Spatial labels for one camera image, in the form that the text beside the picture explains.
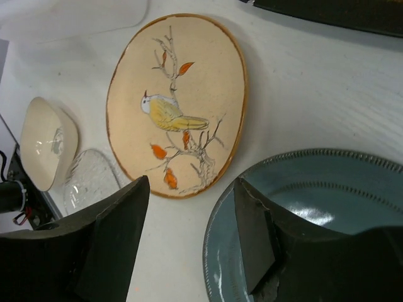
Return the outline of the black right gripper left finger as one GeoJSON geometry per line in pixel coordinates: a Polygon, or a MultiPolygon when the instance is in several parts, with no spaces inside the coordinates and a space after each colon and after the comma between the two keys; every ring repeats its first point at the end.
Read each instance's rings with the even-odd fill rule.
{"type": "Polygon", "coordinates": [[[36,230],[1,235],[2,301],[125,301],[149,204],[146,176],[36,230]]]}

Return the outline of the orange bird-painted oval plate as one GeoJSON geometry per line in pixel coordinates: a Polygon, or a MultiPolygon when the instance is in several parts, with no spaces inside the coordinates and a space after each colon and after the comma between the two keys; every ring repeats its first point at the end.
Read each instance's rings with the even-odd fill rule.
{"type": "Polygon", "coordinates": [[[248,76],[242,50],[218,21],[163,16],[130,40],[111,78],[106,131],[129,179],[185,199],[212,187],[240,142],[248,76]]]}

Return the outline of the cream square small dish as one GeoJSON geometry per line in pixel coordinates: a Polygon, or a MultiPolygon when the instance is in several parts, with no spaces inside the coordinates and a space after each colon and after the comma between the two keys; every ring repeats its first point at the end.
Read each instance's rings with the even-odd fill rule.
{"type": "Polygon", "coordinates": [[[78,143],[77,127],[62,109],[41,97],[31,100],[20,154],[23,168],[38,190],[48,191],[64,182],[78,143]]]}

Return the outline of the clear glass plate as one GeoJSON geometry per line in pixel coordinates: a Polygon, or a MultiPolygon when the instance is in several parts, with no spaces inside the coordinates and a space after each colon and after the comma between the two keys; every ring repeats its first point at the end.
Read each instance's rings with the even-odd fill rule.
{"type": "Polygon", "coordinates": [[[81,152],[67,171],[63,198],[68,215],[91,206],[122,188],[110,161],[96,149],[81,152]]]}

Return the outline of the blue-grey round plate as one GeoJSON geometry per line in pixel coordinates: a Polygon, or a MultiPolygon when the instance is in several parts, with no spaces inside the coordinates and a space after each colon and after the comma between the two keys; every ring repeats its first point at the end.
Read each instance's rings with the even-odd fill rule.
{"type": "MultiPolygon", "coordinates": [[[[347,235],[402,228],[402,166],[376,155],[311,148],[270,157],[242,178],[297,216],[347,235]]],[[[247,293],[234,203],[234,181],[217,200],[203,243],[210,301],[255,301],[247,293]]]]}

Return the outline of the black square yellow-centre plate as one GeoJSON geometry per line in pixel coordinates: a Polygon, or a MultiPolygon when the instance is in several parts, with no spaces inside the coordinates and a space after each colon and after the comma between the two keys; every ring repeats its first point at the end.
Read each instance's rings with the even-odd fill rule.
{"type": "Polygon", "coordinates": [[[262,0],[252,5],[316,23],[402,37],[402,1],[262,0]]]}

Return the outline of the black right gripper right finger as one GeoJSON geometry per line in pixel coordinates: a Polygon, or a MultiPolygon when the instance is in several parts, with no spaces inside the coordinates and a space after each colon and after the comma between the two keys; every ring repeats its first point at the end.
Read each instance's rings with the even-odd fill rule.
{"type": "Polygon", "coordinates": [[[347,235],[234,182],[247,293],[255,301],[401,301],[402,228],[347,235]]]}

